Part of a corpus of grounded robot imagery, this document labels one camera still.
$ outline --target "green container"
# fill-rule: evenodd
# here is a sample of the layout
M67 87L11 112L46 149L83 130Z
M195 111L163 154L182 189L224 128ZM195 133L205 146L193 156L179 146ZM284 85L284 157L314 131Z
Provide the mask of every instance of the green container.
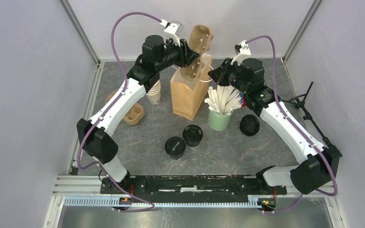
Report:
M209 127L216 131L222 131L229 126L231 115L221 115L209 110L208 124Z

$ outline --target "metal corner post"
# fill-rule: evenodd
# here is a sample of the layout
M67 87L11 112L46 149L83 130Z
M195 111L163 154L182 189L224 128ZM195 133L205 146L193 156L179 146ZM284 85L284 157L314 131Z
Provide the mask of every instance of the metal corner post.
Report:
M310 24L310 21L315 15L315 12L317 11L318 7L321 5L321 2L323 0L314 0L313 4L311 4L310 9L308 10L306 16L303 19L303 22L301 23L300 27L298 28L295 37L293 38L292 42L289 45L288 50L286 51L285 55L283 56L282 60L286 62L290 56L292 55L295 47L297 46L298 42L300 41L301 37L303 36L304 32L306 31L308 25Z
M72 7L69 4L68 0L59 0L62 7L64 8L64 11L67 13L70 22L72 23L73 27L75 28L77 34L79 35L80 39L82 40L83 44L85 45L87 51L89 52L91 58L96 63L96 65L100 64L100 59L98 58L97 54L95 53L93 46L91 45L89 39L86 36L86 33L84 32L82 26L79 23L79 20L77 19L75 12L73 11Z

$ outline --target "black lidded container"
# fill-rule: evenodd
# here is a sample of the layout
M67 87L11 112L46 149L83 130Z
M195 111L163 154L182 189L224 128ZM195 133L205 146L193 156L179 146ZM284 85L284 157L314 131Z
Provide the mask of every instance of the black lidded container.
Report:
M259 131L259 120L254 115L245 115L240 122L240 131L247 135L253 136Z
M197 147L199 143L202 140L203 137L203 131L202 129L197 125L188 125L184 128L184 131L182 132L182 138L184 139L185 143L191 147Z
M174 136L166 141L164 149L172 159L178 160L184 155L185 142L182 138Z

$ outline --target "gray tabletop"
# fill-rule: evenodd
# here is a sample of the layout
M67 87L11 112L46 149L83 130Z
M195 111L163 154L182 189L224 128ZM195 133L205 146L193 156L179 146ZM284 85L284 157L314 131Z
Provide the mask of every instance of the gray tabletop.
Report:
M214 59L213 67L218 67L222 59ZM272 87L272 59L262 59L265 68L265 83ZM128 71L134 62L123 62ZM276 79L278 95L282 99L293 97L289 77L280 60L276 60ZM288 146L267 123L260 120L260 130L255 136L245 136L239 124L246 114L254 114L242 107L232 114L226 130L215 131L207 123L209 109L203 103L194 120L188 120L173 114L170 79L175 72L168 68L161 72L161 102L149 103L146 97L138 101L145 111L143 119L135 126L123 121L118 125L112 138L119 146L118 157L131 175L166 175L166 174L255 174L270 166L296 165L296 159ZM94 113L104 106L105 98L116 91L123 81L123 75L117 62L104 65ZM292 105L286 105L292 115L300 122L300 114ZM195 149L187 148L182 158L172 160L164 151L164 143L172 136L182 137L183 129L196 124L203 130L203 139ZM84 154L82 164L92 159ZM99 168L94 166L79 171L79 175L97 175Z

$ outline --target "white bracket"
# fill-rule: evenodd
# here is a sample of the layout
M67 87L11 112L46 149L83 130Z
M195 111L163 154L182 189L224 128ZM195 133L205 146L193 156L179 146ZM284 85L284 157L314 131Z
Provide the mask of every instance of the white bracket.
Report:
M246 44L245 40L239 43L239 45L241 45L241 48L238 53L236 52L237 55L231 61L232 65L234 62L237 62L237 64L240 66L243 60L251 56L250 48L248 47L248 44Z
M184 25L182 25L178 21L172 21L169 24L169 22L164 19L162 19L162 22L160 22L160 24L165 27L164 33L166 35L166 39L172 39L175 45L181 46L179 35L184 28Z

